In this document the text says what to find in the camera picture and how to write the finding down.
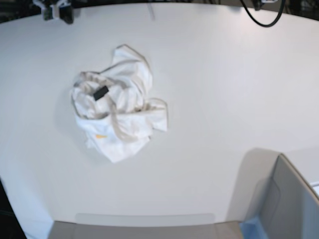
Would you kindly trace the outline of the grey front tray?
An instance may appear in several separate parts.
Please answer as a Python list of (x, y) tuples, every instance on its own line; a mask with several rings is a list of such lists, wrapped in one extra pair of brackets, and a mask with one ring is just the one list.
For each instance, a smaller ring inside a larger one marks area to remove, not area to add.
[(118, 216), (76, 214), (55, 221), (50, 239), (242, 239), (238, 221), (216, 223), (213, 214)]

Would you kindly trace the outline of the grey bin right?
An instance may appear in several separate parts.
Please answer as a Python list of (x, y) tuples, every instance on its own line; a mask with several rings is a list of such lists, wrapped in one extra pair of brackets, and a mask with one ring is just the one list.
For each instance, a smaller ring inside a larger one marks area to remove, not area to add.
[(255, 148), (241, 162), (226, 220), (246, 239), (317, 239), (319, 196), (283, 153)]

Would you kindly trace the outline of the white printed t-shirt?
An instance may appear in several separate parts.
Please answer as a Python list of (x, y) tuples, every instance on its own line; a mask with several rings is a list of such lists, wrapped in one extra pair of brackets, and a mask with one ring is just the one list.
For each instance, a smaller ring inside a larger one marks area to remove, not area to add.
[(155, 130), (167, 131), (167, 104), (149, 97), (152, 87), (148, 62), (127, 45), (115, 48), (107, 69), (81, 72), (70, 97), (87, 147), (118, 163), (136, 155)]

